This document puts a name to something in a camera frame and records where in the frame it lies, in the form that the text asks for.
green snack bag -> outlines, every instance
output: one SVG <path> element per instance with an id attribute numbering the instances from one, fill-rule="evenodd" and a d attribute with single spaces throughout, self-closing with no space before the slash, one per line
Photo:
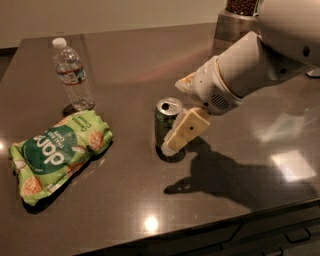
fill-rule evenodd
<path id="1" fill-rule="evenodd" d="M 94 111 L 67 116 L 43 135 L 9 148 L 24 202 L 34 206 L 50 196 L 92 155 L 111 143 L 112 132 Z"/>

wall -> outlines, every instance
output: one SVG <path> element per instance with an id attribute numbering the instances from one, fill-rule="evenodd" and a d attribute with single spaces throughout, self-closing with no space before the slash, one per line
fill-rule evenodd
<path id="1" fill-rule="evenodd" d="M 0 49 L 24 38 L 212 22 L 225 0 L 0 0 Z"/>

water bottle cap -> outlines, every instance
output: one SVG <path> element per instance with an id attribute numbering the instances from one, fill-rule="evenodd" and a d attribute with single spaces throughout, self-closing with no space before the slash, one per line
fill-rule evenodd
<path id="1" fill-rule="evenodd" d="M 56 48 L 56 49 L 63 49 L 64 47 L 67 46 L 66 40 L 62 37 L 54 39 L 52 41 L 52 44 L 53 44 L 54 48 Z"/>

plastic water bottle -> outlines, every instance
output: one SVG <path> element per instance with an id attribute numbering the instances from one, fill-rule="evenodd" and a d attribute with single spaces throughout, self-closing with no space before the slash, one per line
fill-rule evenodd
<path id="1" fill-rule="evenodd" d="M 58 50 L 58 54 L 53 58 L 56 72 L 64 84 L 73 109 L 92 109 L 94 102 L 78 53 L 67 45 L 64 38 L 56 38 L 52 44 Z"/>

table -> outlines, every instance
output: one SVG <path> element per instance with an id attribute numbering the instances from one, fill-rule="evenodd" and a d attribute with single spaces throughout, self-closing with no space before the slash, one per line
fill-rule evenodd
<path id="1" fill-rule="evenodd" d="M 69 102 L 54 72 L 53 38 L 22 41 L 0 84 L 3 255 L 80 254 L 319 197 L 320 86 L 305 75 L 213 116 L 182 161 L 157 156 L 155 106 L 169 96 L 191 106 L 174 83 L 212 56 L 214 31 L 212 23 L 66 36 L 114 141 L 50 205 L 34 210 L 22 204 L 7 150 L 61 120 Z"/>

